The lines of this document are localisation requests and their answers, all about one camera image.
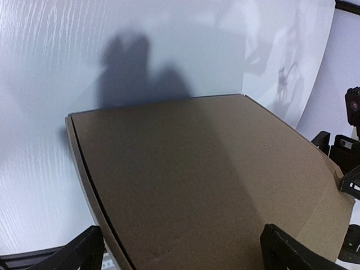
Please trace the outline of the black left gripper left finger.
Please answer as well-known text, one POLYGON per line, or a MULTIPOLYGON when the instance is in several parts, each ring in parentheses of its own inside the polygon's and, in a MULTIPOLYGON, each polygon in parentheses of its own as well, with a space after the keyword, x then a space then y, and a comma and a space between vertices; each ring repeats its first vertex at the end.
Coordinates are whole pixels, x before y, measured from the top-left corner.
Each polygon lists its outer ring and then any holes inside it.
POLYGON ((30 269, 101 269, 104 238, 99 226, 90 226, 67 245, 30 269))

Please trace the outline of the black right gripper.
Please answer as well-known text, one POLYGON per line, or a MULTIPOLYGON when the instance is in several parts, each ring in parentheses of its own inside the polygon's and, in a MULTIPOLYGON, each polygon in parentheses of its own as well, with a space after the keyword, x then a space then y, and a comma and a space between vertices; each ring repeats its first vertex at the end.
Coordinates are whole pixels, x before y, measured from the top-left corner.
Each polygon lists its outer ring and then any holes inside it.
MULTIPOLYGON (((334 144, 330 145, 330 133, 321 131, 311 143, 340 167, 344 176, 338 190, 359 200, 359 141, 337 135, 334 144)), ((338 259, 359 264, 359 224, 349 225, 338 259)))

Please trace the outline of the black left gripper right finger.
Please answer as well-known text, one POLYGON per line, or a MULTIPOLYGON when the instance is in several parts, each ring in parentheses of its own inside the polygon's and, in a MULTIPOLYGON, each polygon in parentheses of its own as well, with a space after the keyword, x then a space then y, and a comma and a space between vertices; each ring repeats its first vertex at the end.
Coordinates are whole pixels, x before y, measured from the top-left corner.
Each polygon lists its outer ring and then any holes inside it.
POLYGON ((266 224, 260 236, 266 270, 331 270, 342 266, 314 253, 274 224, 266 224))

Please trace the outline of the brown cardboard paper box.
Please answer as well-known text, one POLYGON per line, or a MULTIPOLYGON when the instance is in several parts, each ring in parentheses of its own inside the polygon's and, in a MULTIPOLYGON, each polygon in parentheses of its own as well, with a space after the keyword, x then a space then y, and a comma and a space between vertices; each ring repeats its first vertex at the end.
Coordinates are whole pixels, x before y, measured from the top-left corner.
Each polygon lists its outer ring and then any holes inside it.
POLYGON ((339 167, 241 94, 70 114, 71 153, 120 269, 263 269, 273 223, 334 262, 354 199, 339 167))

